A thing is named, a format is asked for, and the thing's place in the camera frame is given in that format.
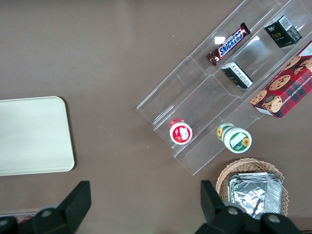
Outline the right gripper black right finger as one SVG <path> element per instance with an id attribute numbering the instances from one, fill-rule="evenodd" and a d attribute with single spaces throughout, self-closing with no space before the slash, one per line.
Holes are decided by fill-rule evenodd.
<path id="1" fill-rule="evenodd" d="M 209 180 L 201 181 L 201 207 L 206 218 L 197 234 L 300 234 L 295 224 L 281 214 L 265 213 L 259 220 L 241 209 L 226 206 Z"/>

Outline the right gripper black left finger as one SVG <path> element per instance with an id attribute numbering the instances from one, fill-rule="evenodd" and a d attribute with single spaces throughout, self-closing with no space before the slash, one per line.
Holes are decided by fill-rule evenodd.
<path id="1" fill-rule="evenodd" d="M 46 208 L 18 223 L 13 216 L 0 218 L 2 234 L 74 234 L 91 207 L 89 181 L 80 181 L 56 207 Z"/>

